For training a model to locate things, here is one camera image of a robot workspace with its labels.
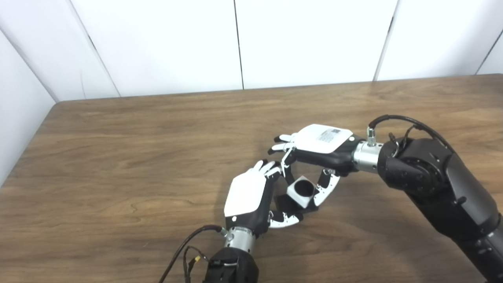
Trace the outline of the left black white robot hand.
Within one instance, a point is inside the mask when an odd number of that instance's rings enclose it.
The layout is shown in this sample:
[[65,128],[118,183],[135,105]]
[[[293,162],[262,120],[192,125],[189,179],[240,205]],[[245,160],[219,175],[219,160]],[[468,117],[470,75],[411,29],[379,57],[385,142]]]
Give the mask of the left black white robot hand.
[[269,229],[282,229],[304,220],[301,213],[271,210],[274,185],[282,174],[279,162],[259,160],[231,182],[224,206],[225,227],[244,228],[257,238]]

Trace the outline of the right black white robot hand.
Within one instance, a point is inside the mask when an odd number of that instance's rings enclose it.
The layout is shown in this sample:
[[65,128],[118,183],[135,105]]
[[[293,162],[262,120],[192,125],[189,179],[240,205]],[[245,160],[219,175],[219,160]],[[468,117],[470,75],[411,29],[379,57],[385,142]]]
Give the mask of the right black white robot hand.
[[[287,181],[287,193],[297,208],[319,207],[334,191],[342,177],[358,172],[354,151],[363,139],[351,130],[311,124],[294,134],[274,138],[268,154],[283,152],[280,160],[282,175]],[[293,177],[292,165],[301,162],[322,168],[316,183],[307,177]]]

